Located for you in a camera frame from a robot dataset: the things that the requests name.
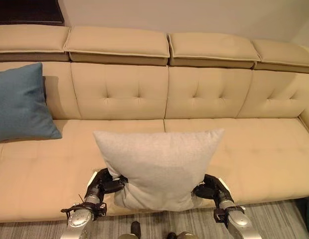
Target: pillow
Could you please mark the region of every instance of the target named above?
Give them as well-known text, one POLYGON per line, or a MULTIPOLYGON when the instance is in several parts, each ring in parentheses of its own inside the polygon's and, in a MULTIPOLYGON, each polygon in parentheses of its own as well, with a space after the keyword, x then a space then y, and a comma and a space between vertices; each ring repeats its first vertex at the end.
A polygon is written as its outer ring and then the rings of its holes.
POLYGON ((42 64, 0 72, 0 141, 61 138, 45 103, 42 64))
POLYGON ((196 133, 111 133, 95 131, 114 179, 128 179, 115 204, 129 209, 183 211, 202 199, 192 190, 204 179, 223 130, 196 133))

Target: beige wall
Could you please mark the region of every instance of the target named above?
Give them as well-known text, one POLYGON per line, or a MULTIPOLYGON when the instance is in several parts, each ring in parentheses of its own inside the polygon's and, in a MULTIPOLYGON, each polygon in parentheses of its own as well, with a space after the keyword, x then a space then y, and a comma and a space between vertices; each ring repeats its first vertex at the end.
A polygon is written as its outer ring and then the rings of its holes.
POLYGON ((59 0, 67 26, 224 32, 309 46, 309 0, 59 0))

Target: striped carpet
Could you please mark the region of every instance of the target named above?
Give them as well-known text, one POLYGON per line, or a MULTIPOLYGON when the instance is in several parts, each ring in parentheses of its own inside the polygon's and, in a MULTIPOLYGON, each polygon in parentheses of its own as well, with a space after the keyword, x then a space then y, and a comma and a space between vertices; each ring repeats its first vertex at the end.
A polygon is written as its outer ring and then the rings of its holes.
MULTIPOLYGON (((309 239, 294 200, 254 204, 246 209, 262 239, 309 239)), ((215 223, 213 209, 105 217, 94 223, 93 239, 117 239, 129 232, 133 221, 141 223, 144 239, 164 239, 169 232, 182 231, 200 239, 232 239, 223 224, 215 223)), ((66 221, 1 223, 0 239, 58 239, 65 228, 66 221)))

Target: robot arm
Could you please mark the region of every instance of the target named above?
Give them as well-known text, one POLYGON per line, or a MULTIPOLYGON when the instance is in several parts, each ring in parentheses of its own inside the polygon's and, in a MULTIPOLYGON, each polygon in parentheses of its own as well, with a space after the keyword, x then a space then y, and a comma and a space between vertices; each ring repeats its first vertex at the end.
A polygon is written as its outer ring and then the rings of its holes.
POLYGON ((229 190, 218 178, 206 174, 203 183, 199 184, 193 192, 198 197, 214 200, 215 221, 224 223, 234 239, 262 239, 244 214, 244 209, 234 204, 229 190))
POLYGON ((85 202, 61 210, 66 213, 68 222, 61 239, 91 238, 92 222, 98 217, 104 217, 107 212, 107 205, 103 203, 104 195, 123 189, 127 182, 127 178, 123 176, 119 180, 113 180, 107 168, 100 170, 87 188, 85 202))

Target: beige sofa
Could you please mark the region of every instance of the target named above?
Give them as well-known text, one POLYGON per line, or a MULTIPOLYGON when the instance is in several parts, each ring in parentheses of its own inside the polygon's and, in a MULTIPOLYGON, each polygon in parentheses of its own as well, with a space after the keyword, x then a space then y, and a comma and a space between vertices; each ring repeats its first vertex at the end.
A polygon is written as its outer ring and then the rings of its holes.
MULTIPOLYGON (((105 167, 94 130, 221 127, 206 172, 238 204, 309 196, 308 48, 216 33, 0 26, 0 71, 33 61, 43 62, 62 139, 0 142, 0 222, 65 219, 60 209, 80 202, 105 167)), ((138 212, 113 195, 105 202, 109 216, 138 212)))

